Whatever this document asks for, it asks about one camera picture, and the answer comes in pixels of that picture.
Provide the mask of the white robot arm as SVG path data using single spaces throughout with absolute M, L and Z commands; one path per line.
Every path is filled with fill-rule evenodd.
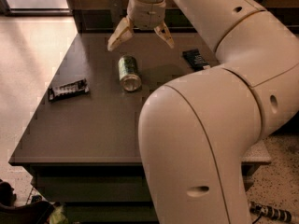
M 218 65 L 144 103 L 138 142 L 160 224 L 251 224 L 241 161 L 299 110 L 299 42 L 254 0 L 173 0 Z M 135 28 L 169 40 L 166 0 L 129 0 L 111 48 Z

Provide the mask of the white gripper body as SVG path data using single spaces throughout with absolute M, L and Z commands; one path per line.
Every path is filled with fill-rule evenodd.
M 165 6 L 165 0 L 155 3 L 129 0 L 127 18 L 140 30 L 151 30 L 163 23 Z

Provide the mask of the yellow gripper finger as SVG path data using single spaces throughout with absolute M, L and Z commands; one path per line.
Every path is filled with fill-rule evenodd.
M 133 28 L 133 23 L 128 17 L 122 18 L 107 42 L 107 50 L 112 51 L 121 43 L 131 39 L 134 35 Z
M 164 22 L 155 27 L 154 31 L 171 49 L 175 46 L 171 33 Z

